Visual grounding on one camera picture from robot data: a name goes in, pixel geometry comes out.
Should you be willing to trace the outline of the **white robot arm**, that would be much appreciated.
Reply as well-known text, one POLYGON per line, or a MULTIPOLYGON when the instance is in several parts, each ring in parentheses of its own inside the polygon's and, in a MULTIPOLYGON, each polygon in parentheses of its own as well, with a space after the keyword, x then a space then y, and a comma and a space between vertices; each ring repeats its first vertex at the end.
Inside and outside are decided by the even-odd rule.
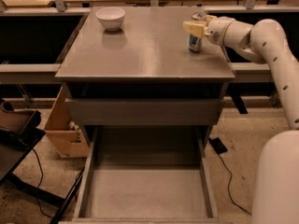
POLYGON ((251 62, 269 66, 290 129, 263 146, 251 224, 299 224, 299 62, 282 26, 271 19, 251 25, 205 15, 198 21, 185 21, 183 28, 214 45, 231 48, 251 62))

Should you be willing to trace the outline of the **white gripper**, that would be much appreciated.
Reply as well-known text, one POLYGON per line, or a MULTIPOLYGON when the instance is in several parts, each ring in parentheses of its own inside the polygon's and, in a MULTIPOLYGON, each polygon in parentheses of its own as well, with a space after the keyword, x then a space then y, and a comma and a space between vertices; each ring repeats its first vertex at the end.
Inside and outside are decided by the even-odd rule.
POLYGON ((229 47, 231 37, 228 35, 228 28, 235 19, 206 15, 206 21, 209 21, 208 26, 201 21, 185 21, 183 28, 187 33, 198 38, 208 35, 209 42, 214 45, 229 47))

